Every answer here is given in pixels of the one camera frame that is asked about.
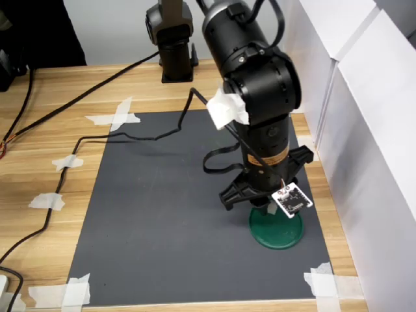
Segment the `white plug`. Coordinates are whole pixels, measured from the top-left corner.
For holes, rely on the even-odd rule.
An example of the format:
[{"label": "white plug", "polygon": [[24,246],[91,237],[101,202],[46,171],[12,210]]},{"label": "white plug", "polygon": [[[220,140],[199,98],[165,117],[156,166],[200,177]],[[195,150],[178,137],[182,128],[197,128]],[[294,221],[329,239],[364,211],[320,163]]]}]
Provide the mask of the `white plug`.
[{"label": "white plug", "polygon": [[0,275],[0,298],[7,291],[8,278],[7,276]]}]

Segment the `green round base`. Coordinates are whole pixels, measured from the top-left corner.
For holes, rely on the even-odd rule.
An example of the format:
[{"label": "green round base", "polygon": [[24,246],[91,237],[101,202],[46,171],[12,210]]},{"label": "green round base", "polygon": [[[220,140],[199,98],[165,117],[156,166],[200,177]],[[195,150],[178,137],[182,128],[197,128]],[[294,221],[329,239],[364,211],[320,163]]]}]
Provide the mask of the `green round base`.
[{"label": "green round base", "polygon": [[289,219],[281,209],[278,209],[276,214],[265,216],[258,209],[252,209],[249,223],[254,239],[270,249],[290,248],[296,245],[304,234],[304,223],[300,215]]}]

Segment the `wooden desk surface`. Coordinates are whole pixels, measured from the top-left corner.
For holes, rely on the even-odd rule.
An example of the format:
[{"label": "wooden desk surface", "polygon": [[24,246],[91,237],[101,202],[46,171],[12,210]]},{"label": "wooden desk surface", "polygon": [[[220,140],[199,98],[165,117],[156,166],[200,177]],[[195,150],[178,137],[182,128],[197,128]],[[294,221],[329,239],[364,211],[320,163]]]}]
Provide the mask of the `wooden desk surface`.
[{"label": "wooden desk surface", "polygon": [[[38,70],[29,106],[18,129],[67,103],[123,67],[117,65]],[[2,135],[21,108],[28,80],[28,75],[18,77],[8,92],[0,94]],[[94,125],[85,118],[86,115],[114,114],[117,105],[129,96],[133,97],[131,112],[181,111],[191,86],[210,98],[218,88],[220,76],[213,61],[207,60],[202,61],[196,69],[193,83],[163,85],[160,80],[159,65],[141,65],[9,144],[6,157],[0,161],[1,255],[16,241],[42,227],[46,210],[31,209],[28,204],[40,193],[55,191],[60,173],[55,171],[52,160],[69,155],[78,138],[83,135],[108,134],[109,125]],[[205,107],[195,99],[191,109]],[[294,114],[292,119],[298,136],[310,135],[302,114]],[[100,143],[81,145],[77,156],[84,159],[84,165],[68,170],[61,192],[64,208],[62,211],[53,212],[50,226],[45,233],[18,247],[2,264],[23,274],[25,283],[22,298],[28,307],[34,307],[28,287],[66,283],[104,147]],[[334,273],[356,276],[322,165],[315,161],[306,166],[306,171]],[[13,291],[17,285],[16,279],[11,280],[9,291]],[[343,300],[341,307],[343,311],[367,311],[364,300]],[[315,300],[284,300],[101,309],[85,307],[84,310],[316,311],[317,306]]]}]

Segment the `masking tape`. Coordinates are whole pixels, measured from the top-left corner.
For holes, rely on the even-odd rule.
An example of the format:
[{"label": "masking tape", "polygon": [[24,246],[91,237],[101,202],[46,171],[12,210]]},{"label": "masking tape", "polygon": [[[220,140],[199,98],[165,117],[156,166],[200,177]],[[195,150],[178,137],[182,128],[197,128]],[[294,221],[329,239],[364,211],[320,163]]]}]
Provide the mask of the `masking tape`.
[{"label": "masking tape", "polygon": [[133,97],[129,97],[122,101],[116,109],[115,114],[85,116],[93,121],[94,125],[111,125],[110,132],[118,130],[123,124],[135,124],[140,122],[134,114],[129,114],[131,101]]},{"label": "masking tape", "polygon": [[233,120],[243,125],[249,124],[245,102],[238,94],[225,94],[222,88],[208,101],[207,109],[217,130],[223,129]]},{"label": "masking tape", "polygon": [[82,278],[71,278],[68,284],[29,287],[29,296],[36,301],[35,308],[61,308],[64,312],[80,312],[90,303],[90,274]]},{"label": "masking tape", "polygon": [[[7,311],[8,305],[13,297],[11,292],[4,292],[0,297],[0,311]],[[21,299],[21,294],[18,294],[14,301],[12,312],[25,312],[26,304]]]},{"label": "masking tape", "polygon": [[317,298],[318,312],[341,311],[340,299],[364,300],[359,278],[333,275],[329,262],[311,268],[310,273],[304,273],[304,279]]},{"label": "masking tape", "polygon": [[52,164],[54,164],[57,167],[57,172],[58,172],[58,171],[61,171],[65,167],[68,167],[68,168],[81,167],[84,164],[84,161],[80,158],[77,158],[76,155],[71,154],[65,158],[52,161]]},{"label": "masking tape", "polygon": [[49,209],[61,211],[65,203],[62,201],[62,195],[57,193],[39,194],[29,204],[30,208]]}]

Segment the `cable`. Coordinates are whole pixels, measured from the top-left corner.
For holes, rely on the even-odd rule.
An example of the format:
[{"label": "cable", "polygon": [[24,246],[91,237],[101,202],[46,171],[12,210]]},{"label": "cable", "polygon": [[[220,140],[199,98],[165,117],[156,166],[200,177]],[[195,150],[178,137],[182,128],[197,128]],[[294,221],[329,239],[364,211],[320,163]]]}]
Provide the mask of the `cable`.
[{"label": "cable", "polygon": [[[245,24],[253,23],[259,15],[260,9],[264,2],[265,0],[256,0],[252,9],[252,14],[249,16],[248,19],[246,19],[245,21],[243,20],[242,22]],[[273,11],[276,15],[276,19],[278,20],[278,33],[276,34],[273,43],[269,46],[269,48],[271,48],[276,47],[283,38],[283,34],[285,33],[285,16],[283,15],[283,12],[276,0],[269,0],[269,2],[272,5]]]},{"label": "cable", "polygon": [[17,115],[16,119],[14,120],[12,126],[10,127],[10,129],[7,131],[5,137],[3,138],[3,142],[5,144],[6,140],[9,138],[10,134],[13,132],[15,126],[18,124],[21,116],[23,115],[23,112],[25,111],[27,104],[29,102],[29,98],[31,96],[32,93],[32,87],[33,87],[33,79],[34,79],[34,68],[31,68],[30,70],[30,74],[29,74],[29,87],[27,89],[27,93],[26,93],[26,97],[25,97],[25,101],[23,101],[23,105],[19,111],[19,114]]},{"label": "cable", "polygon": [[159,52],[156,52],[152,55],[150,55],[149,57],[146,57],[138,62],[133,63],[132,65],[129,65],[128,67],[120,70],[119,72],[115,73],[114,75],[112,75],[111,77],[105,79],[104,81],[96,84],[95,86],[93,86],[92,88],[88,89],[87,91],[85,91],[84,93],[82,93],[80,96],[77,96],[75,99],[69,101],[67,104],[55,109],[54,111],[50,112],[49,114],[46,114],[44,117],[40,118],[39,120],[33,122],[32,124],[28,125],[27,127],[24,127],[23,129],[19,130],[15,135],[11,136],[10,138],[8,138],[8,136],[11,134],[14,126],[17,124],[18,119],[20,119],[21,114],[23,114],[24,108],[27,105],[27,102],[29,100],[31,91],[32,91],[32,84],[33,84],[33,73],[31,70],[31,79],[29,80],[29,89],[26,95],[26,99],[25,102],[23,103],[23,107],[18,115],[18,117],[16,118],[16,120],[14,121],[12,127],[10,128],[11,130],[8,131],[8,133],[6,134],[5,138],[3,139],[3,142],[0,145],[0,148],[2,148],[2,152],[0,154],[0,159],[3,158],[5,156],[6,150],[7,150],[7,144],[13,140],[14,138],[18,137],[19,135],[23,134],[24,132],[36,127],[37,125],[40,125],[44,122],[46,122],[47,120],[51,119],[52,117],[56,116],[57,114],[59,114],[60,112],[65,111],[66,109],[70,108],[72,105],[76,104],[78,101],[82,100],[83,98],[85,98],[86,96],[90,95],[92,92],[98,90],[99,88],[101,88],[102,86],[106,85],[107,83],[110,83],[111,81],[115,80],[116,78],[119,78],[119,76],[127,73],[128,71],[132,70],[133,68],[141,65],[142,63],[148,61],[149,59],[152,59],[153,57],[155,57],[156,55],[158,55]]},{"label": "cable", "polygon": [[[99,135],[99,136],[82,136],[76,143],[72,154],[76,155],[77,150],[79,149],[79,146],[81,144],[81,142],[83,140],[92,140],[92,139],[101,139],[101,138],[114,138],[114,137],[120,137],[120,136],[125,136],[127,138],[129,138],[130,140],[135,140],[135,141],[158,141],[162,138],[166,138],[169,137],[170,135],[173,135],[175,133],[178,133],[182,130],[182,123],[183,123],[183,119],[185,118],[185,115],[188,112],[188,109],[190,107],[190,104],[192,102],[192,99],[194,97],[194,95],[204,104],[206,105],[208,103],[208,101],[195,89],[195,88],[191,88],[189,90],[189,96],[187,99],[187,102],[185,104],[185,107],[182,110],[182,113],[179,117],[179,120],[177,122],[177,127],[173,130],[170,130],[166,133],[163,133],[161,135],[155,136],[155,137],[135,137],[135,136],[131,136],[128,135],[125,132],[120,132],[120,133],[113,133],[110,135]],[[270,167],[260,156],[258,156],[258,154],[239,136],[239,134],[229,125],[226,125],[226,129],[239,141],[239,143],[241,143],[243,146],[246,147],[246,149],[254,156],[254,158],[261,163],[267,170],[269,170],[272,174],[276,174],[277,176],[279,176],[272,167]],[[117,141],[108,141],[107,143],[115,143]],[[64,180],[65,180],[65,176],[66,176],[66,172],[68,171],[68,167],[64,167],[64,169],[62,170],[61,174],[60,174],[60,179],[58,182],[58,186],[56,188],[55,193],[59,193],[63,184],[64,184]],[[49,225],[49,221],[51,220],[51,215],[52,215],[52,208],[49,208],[47,210],[47,214],[46,214],[46,218],[45,218],[45,222],[44,225],[42,226],[42,228],[40,228],[39,230],[27,235],[26,237],[22,238],[21,240],[19,240],[17,243],[15,243],[1,258],[0,258],[0,265],[1,263],[22,243],[24,243],[25,241],[29,240],[30,238],[41,234],[42,232],[44,232],[48,225]],[[9,306],[8,306],[8,310],[12,311],[13,305],[14,305],[14,301],[16,300],[16,297],[18,295],[18,293],[21,290],[21,286],[23,285],[23,276],[21,276],[19,273],[9,269],[9,268],[3,268],[0,267],[0,269],[5,270],[6,272],[12,273],[13,275],[17,276],[19,278],[19,287],[16,289],[16,292],[14,293]]]},{"label": "cable", "polygon": [[237,142],[235,145],[233,146],[228,146],[226,148],[219,148],[213,151],[210,151],[204,158],[203,158],[203,162],[202,162],[202,166],[203,166],[203,171],[206,174],[226,174],[232,170],[244,170],[245,167],[243,164],[231,164],[226,168],[223,169],[212,169],[212,168],[208,168],[206,167],[206,163],[207,161],[212,158],[215,157],[217,155],[221,155],[221,154],[227,154],[227,153],[231,153],[233,151],[237,151],[240,148],[240,142]]}]

